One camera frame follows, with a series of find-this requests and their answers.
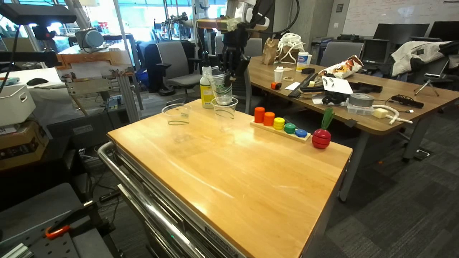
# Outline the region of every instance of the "gray carpet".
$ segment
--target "gray carpet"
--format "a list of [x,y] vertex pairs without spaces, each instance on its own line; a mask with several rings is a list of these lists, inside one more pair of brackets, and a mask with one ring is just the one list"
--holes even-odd
[[[166,103],[183,102],[181,93],[143,96],[143,116],[158,113]],[[377,162],[359,169],[349,200],[336,202],[326,235],[315,238],[311,256],[459,256],[458,110],[453,106],[437,114],[422,143],[434,155],[424,160],[402,160],[404,137],[394,136],[389,145],[375,139],[389,150],[368,153],[374,159],[366,160]],[[103,175],[97,196],[117,185],[114,175]],[[113,199],[100,211],[104,218],[115,218],[111,236],[123,256],[151,255],[138,216],[123,199]]]

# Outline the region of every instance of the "wooden tabletop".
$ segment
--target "wooden tabletop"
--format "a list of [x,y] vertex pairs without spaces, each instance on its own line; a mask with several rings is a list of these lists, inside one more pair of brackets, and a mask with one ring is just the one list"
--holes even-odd
[[[292,90],[288,90],[286,87],[293,82],[303,82],[303,79],[306,76],[302,73],[298,73],[295,70],[285,71],[285,77],[292,76],[293,79],[292,80],[285,79],[283,87],[280,90],[273,90],[270,86],[275,79],[276,66],[286,66],[286,64],[268,66],[268,64],[262,63],[262,57],[253,57],[249,64],[250,80],[252,80],[253,86],[256,86],[256,87],[260,87],[263,90],[273,93],[273,94],[289,99],[288,96]],[[316,70],[323,69],[322,66],[315,66],[315,64],[312,64],[311,67],[315,67]],[[364,83],[382,86],[384,87],[382,93],[372,93],[375,97],[375,103],[378,103],[378,104],[385,103],[385,104],[392,106],[398,110],[411,109],[408,106],[387,102],[395,94],[407,94],[418,102],[425,103],[425,106],[422,109],[415,107],[414,113],[401,113],[401,117],[412,119],[412,120],[421,119],[422,116],[432,113],[432,112],[437,112],[443,106],[450,104],[450,103],[455,102],[457,99],[459,99],[459,92],[440,89],[440,87],[437,87],[437,90],[441,94],[440,97],[435,94],[434,89],[431,89],[431,87],[424,89],[418,96],[415,96],[414,90],[420,89],[421,86],[415,84],[415,83],[402,82],[402,80],[377,77],[377,76],[362,74],[362,73],[352,74],[348,79],[349,79],[349,82],[364,82]],[[315,104],[312,100],[313,94],[315,93],[303,93],[302,99],[292,99],[292,100],[306,106],[308,109],[312,109],[316,112],[325,112],[328,106],[326,104]],[[388,135],[391,132],[398,130],[401,126],[404,126],[402,122],[397,122],[395,125],[389,125],[389,119],[378,119],[374,116],[349,113],[348,109],[342,107],[342,106],[335,106],[335,113],[336,113],[338,120],[342,120],[342,122],[355,120],[356,126],[361,130],[369,132],[372,135]]]
[[157,114],[110,137],[250,256],[299,256],[342,176],[352,149],[222,120],[200,100],[190,123]]

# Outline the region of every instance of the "red apple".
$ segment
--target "red apple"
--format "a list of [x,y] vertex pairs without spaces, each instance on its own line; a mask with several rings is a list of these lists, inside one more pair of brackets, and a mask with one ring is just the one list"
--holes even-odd
[[318,149],[326,149],[331,145],[332,133],[328,129],[318,129],[313,133],[313,146]]

